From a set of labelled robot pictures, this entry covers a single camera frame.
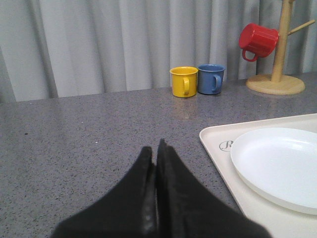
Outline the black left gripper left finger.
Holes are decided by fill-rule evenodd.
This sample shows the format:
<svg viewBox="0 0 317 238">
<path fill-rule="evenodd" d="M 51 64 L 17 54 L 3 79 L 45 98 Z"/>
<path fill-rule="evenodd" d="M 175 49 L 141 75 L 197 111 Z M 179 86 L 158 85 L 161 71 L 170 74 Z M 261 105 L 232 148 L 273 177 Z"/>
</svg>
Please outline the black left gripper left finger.
<svg viewBox="0 0 317 238">
<path fill-rule="evenodd" d="M 156 167 L 143 147 L 122 180 L 85 210 L 62 221 L 53 238 L 155 238 Z"/>
</svg>

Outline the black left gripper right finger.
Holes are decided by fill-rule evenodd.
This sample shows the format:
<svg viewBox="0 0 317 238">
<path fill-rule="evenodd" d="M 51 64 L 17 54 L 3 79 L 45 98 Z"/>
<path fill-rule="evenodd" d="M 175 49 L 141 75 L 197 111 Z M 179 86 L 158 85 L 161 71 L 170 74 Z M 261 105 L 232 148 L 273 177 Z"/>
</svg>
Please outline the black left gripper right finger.
<svg viewBox="0 0 317 238">
<path fill-rule="evenodd" d="M 157 156 L 158 227 L 162 238 L 267 238 L 259 224 L 232 210 L 160 140 Z"/>
</svg>

